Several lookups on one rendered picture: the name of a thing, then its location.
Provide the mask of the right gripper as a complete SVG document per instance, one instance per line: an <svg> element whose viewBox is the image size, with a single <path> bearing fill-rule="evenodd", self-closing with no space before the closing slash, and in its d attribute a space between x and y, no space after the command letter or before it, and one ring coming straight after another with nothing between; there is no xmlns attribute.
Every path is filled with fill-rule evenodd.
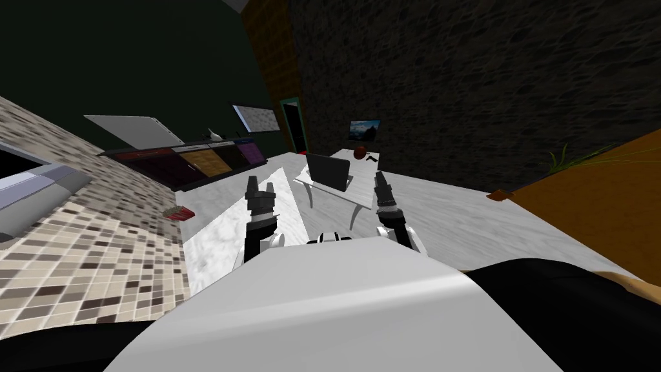
<svg viewBox="0 0 661 372"><path fill-rule="evenodd" d="M375 193L377 195L377 206L379 209L397 209L397 204L392 194L392 186L387 184L382 171L375 174Z"/></svg>

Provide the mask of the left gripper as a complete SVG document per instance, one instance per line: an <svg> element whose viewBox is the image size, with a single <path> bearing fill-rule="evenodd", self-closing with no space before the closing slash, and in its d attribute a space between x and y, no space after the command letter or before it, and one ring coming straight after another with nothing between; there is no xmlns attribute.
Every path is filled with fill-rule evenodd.
<svg viewBox="0 0 661 372"><path fill-rule="evenodd" d="M246 191L247 209L251 215L273 213L276 194L273 183L268 183L266 191L258 190L258 179L249 176Z"/></svg>

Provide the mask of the white table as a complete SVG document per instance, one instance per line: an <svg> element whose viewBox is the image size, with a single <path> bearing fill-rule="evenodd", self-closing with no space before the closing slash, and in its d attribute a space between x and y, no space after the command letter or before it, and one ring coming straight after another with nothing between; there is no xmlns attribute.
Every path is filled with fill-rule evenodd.
<svg viewBox="0 0 661 372"><path fill-rule="evenodd" d="M330 195L337 196L347 202L355 205L351 216L349 229L353 230L354 221L361 209L372 209L374 196L374 178L380 165L380 154L368 152L365 159L357 160L354 158L354 151L341 149L332 158L343 159L349 162L347 188L345 191L338 191L318 182L312 181L309 174L309 164L307 164L301 174L294 180L304 185L309 196L310 207L313 208L312 189L316 188Z"/></svg>

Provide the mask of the dark grey laptop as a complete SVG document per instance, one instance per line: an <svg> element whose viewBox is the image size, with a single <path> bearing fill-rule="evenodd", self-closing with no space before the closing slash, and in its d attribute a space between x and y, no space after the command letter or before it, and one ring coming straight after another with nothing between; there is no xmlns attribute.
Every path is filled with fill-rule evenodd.
<svg viewBox="0 0 661 372"><path fill-rule="evenodd" d="M346 191L351 166L349 160L310 153L305 157L310 179L313 182L337 191Z"/></svg>

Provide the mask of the multicoloured low sideboard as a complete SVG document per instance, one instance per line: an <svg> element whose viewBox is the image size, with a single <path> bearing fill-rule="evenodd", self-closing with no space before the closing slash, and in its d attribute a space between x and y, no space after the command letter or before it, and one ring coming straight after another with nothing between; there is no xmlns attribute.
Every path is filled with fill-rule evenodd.
<svg viewBox="0 0 661 372"><path fill-rule="evenodd" d="M190 191L267 163L252 138L207 140L176 147L102 152L172 191Z"/></svg>

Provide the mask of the dark door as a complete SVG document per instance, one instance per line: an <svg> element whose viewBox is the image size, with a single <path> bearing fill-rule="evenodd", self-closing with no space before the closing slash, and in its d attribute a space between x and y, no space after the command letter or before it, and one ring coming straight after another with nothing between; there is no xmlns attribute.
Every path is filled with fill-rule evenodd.
<svg viewBox="0 0 661 372"><path fill-rule="evenodd" d="M308 145L298 97L284 99L280 103L285 116L285 122L290 132L294 152L297 154L306 154Z"/></svg>

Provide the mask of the red box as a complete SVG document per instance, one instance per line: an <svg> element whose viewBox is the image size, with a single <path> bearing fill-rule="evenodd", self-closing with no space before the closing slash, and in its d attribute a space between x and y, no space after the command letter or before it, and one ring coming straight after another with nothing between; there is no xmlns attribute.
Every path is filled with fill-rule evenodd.
<svg viewBox="0 0 661 372"><path fill-rule="evenodd" d="M186 221L195 217L195 213L190 209L177 205L162 212L162 216L169 220Z"/></svg>

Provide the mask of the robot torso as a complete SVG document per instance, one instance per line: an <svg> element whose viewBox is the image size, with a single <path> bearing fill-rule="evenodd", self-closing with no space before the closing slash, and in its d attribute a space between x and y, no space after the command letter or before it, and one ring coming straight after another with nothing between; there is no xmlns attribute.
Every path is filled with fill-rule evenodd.
<svg viewBox="0 0 661 372"><path fill-rule="evenodd" d="M105 372L562 372L457 269L382 237L274 247Z"/></svg>

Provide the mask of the grey framed window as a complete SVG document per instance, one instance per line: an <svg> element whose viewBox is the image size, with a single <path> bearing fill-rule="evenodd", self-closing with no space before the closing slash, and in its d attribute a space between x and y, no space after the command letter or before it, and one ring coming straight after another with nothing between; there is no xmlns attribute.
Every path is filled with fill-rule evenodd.
<svg viewBox="0 0 661 372"><path fill-rule="evenodd" d="M22 236L91 180L80 170L0 141L0 245Z"/></svg>

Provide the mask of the landscape picture on wall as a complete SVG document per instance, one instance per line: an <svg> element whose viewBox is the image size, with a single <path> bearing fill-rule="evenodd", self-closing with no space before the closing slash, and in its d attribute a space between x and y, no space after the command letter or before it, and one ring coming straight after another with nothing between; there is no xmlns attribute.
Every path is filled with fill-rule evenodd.
<svg viewBox="0 0 661 372"><path fill-rule="evenodd" d="M350 141L374 142L380 123L380 120L351 121L348 139Z"/></svg>

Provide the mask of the grey textured wall picture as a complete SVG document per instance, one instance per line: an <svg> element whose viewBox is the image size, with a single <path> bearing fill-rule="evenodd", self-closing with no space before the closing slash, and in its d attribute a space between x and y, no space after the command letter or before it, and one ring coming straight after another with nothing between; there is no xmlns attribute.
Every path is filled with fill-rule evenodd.
<svg viewBox="0 0 661 372"><path fill-rule="evenodd" d="M280 131L272 109L242 105L233 105L232 107L249 133Z"/></svg>

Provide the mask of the white wall board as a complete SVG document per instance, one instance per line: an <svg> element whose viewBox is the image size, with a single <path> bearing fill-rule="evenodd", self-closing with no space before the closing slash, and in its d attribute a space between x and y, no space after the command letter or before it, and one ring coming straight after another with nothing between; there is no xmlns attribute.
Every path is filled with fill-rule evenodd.
<svg viewBox="0 0 661 372"><path fill-rule="evenodd" d="M156 118L146 116L84 115L135 149L182 147L185 142Z"/></svg>

